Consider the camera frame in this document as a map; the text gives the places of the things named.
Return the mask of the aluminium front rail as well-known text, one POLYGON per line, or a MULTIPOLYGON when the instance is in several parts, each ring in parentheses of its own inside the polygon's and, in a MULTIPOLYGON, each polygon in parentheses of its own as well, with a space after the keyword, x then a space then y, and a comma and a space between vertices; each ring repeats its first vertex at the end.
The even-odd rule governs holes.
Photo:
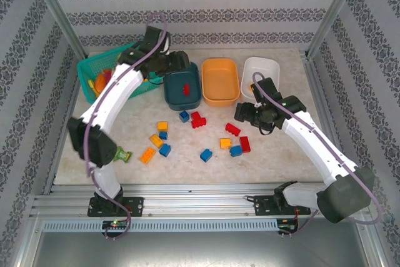
MULTIPOLYGON (((125 184, 124 195, 142 197, 143 219, 254 218, 248 196, 273 194, 278 183, 125 184)), ((86 219, 92 185, 54 185, 34 197, 29 219, 86 219)))

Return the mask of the small controller circuit board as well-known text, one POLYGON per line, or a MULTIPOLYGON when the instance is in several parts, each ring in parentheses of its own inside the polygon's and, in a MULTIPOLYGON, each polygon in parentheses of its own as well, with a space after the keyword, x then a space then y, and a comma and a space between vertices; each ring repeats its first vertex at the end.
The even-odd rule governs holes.
POLYGON ((103 230, 120 230, 124 231, 127 228, 128 222, 123 220, 114 220, 114 221, 103 221, 102 229, 103 230))
POLYGON ((298 222, 295 220, 282 219, 277 221, 279 231, 282 233, 295 233, 298 230, 298 222))

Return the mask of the white plastic container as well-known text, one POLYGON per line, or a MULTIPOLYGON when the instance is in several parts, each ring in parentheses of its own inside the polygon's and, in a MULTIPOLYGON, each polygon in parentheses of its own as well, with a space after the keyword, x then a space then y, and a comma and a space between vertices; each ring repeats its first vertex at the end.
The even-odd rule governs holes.
POLYGON ((241 79, 241 94, 245 102, 253 103, 255 101, 251 90, 252 78, 255 72, 262 73, 265 78, 271 78, 275 87, 279 88, 280 66, 276 61, 260 57, 247 58, 241 79))

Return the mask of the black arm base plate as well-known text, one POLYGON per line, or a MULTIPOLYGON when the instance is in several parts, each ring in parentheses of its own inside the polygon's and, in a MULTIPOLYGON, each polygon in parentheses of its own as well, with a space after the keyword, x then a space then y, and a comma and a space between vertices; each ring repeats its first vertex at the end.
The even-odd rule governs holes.
POLYGON ((302 206, 283 206, 279 207, 273 196, 253 196, 252 202, 254 204, 254 211, 256 216, 308 216, 311 214, 309 208, 302 206))
MULTIPOLYGON (((122 197, 122 205, 132 217, 141 217, 143 213, 142 197, 122 197)), ((126 217, 128 214, 120 206, 102 197, 92 197, 87 210, 89 217, 126 217)))

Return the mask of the aluminium side rail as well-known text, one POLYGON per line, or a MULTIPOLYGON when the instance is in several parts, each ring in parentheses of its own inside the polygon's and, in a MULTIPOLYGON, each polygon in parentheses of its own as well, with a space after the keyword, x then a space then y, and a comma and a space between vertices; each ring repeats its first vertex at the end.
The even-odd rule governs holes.
POLYGON ((335 145, 335 147, 342 151, 337 132, 334 128, 334 122, 328 107, 328 102, 326 101, 323 87, 321 86, 315 65, 312 60, 308 58, 305 51, 300 51, 299 55, 304 66, 316 111, 319 116, 321 130, 335 145))
POLYGON ((75 78, 74 82, 74 87, 73 90, 71 91, 71 95, 69 98, 68 106, 66 108, 65 114, 64 114, 64 121, 62 122, 62 127, 59 132, 56 148, 54 149, 54 152, 52 154, 52 158, 50 161, 49 165, 49 170, 47 172, 45 181, 44 181, 44 186, 42 187, 42 192, 41 194, 49 194, 51 192, 51 188, 53 186, 53 182, 58 170, 59 162, 61 160, 61 156, 63 153, 64 149, 64 144, 67 138, 67 122, 68 119, 73 115, 74 112, 74 107, 76 105, 76 101, 79 95, 79 91, 81 88, 81 84, 79 82, 78 76, 75 78))

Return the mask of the green toy vegetable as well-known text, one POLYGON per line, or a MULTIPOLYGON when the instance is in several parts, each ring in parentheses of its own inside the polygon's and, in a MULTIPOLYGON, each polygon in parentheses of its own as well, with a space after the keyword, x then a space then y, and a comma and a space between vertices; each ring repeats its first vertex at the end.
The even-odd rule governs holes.
POLYGON ((124 163, 128 163, 131 160, 132 155, 132 152, 125 151, 121 146, 118 146, 113 161, 123 161, 124 163))

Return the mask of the dark teal plastic container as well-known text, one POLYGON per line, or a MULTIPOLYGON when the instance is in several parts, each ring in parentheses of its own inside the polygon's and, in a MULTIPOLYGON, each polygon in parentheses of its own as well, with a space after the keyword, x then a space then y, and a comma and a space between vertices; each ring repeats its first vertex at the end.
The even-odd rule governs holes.
POLYGON ((164 77, 164 99, 169 108, 174 111, 195 109, 203 97, 198 66, 191 62, 186 72, 175 72, 164 77), (183 95, 183 87, 189 84, 191 94, 183 95))

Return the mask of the orange lego brick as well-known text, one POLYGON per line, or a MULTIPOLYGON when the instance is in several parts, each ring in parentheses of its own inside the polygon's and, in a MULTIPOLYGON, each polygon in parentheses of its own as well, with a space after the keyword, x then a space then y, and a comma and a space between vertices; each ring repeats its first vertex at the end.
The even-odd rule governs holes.
POLYGON ((139 160, 143 164, 148 164, 152 160, 152 158, 154 157, 155 154, 156 154, 156 150, 155 149, 148 148, 147 150, 145 150, 145 152, 143 152, 143 154, 141 155, 139 160))

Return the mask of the teal plastic basket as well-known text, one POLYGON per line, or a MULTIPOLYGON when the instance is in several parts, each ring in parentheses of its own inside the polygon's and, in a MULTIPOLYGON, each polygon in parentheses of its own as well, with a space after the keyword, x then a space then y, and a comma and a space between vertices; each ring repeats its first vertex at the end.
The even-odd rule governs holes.
MULTIPOLYGON (((97 99, 95 92, 89 85, 89 81, 95 81, 98 74, 104 69, 111 69, 115 67, 117 63, 118 56, 127 48, 133 46, 134 44, 127 44, 114 48, 110 51, 95 55, 93 57, 84 59, 77 64, 77 75, 82 87, 82 91, 86 97, 89 104, 93 104, 97 99)), ((149 75, 150 81, 144 81, 131 95, 130 99, 140 94, 144 94, 153 89, 156 89, 159 85, 163 83, 163 77, 156 76, 155 73, 149 75)))

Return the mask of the orange plastic container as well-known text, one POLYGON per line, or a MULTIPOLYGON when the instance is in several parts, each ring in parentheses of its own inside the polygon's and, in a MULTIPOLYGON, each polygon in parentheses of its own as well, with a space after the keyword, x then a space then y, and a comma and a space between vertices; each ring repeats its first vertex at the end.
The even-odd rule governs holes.
POLYGON ((229 58, 210 58, 201 66, 203 98, 213 107, 232 106, 240 97, 236 63, 229 58))

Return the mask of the orange toy fruit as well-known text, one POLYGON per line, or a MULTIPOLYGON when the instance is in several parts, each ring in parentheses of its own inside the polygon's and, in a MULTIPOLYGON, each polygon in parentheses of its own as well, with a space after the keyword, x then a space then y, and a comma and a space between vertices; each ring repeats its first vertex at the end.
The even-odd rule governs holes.
POLYGON ((97 75, 95 82, 94 82, 94 88, 98 93, 101 93, 103 89, 106 87, 107 83, 109 81, 109 74, 108 73, 100 73, 97 75))

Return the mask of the aluminium frame post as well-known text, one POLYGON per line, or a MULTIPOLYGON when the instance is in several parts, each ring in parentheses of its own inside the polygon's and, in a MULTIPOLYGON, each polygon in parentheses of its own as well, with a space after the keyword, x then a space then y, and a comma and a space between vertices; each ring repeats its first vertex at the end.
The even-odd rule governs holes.
POLYGON ((346 0, 332 0, 332 3, 326 11, 326 14, 324 15, 308 49, 305 51, 307 59, 311 59, 316 55, 320 45, 328 34, 329 29, 331 28, 345 2, 346 0))
POLYGON ((86 53, 82 42, 76 34, 71 22, 69 21, 66 13, 58 0, 44 0, 47 4, 51 14, 55 18, 63 34, 65 35, 69 45, 72 47, 75 55, 79 60, 86 59, 88 54, 86 53))

